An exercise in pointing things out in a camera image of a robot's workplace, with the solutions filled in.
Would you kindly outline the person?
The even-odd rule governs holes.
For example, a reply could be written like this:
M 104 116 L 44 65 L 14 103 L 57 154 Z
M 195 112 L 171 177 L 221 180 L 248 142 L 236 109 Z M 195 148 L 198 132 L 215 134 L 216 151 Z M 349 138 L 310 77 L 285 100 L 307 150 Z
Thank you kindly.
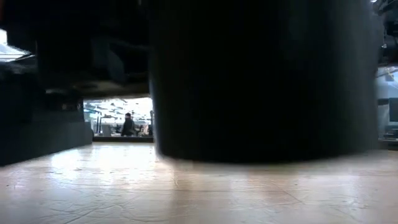
M 125 119 L 124 119 L 124 124 L 122 127 L 122 131 L 121 131 L 121 136 L 125 136 L 125 137 L 131 137 L 135 135 L 135 124 L 134 121 L 132 119 L 132 115 L 131 113 L 126 113 L 125 114 Z

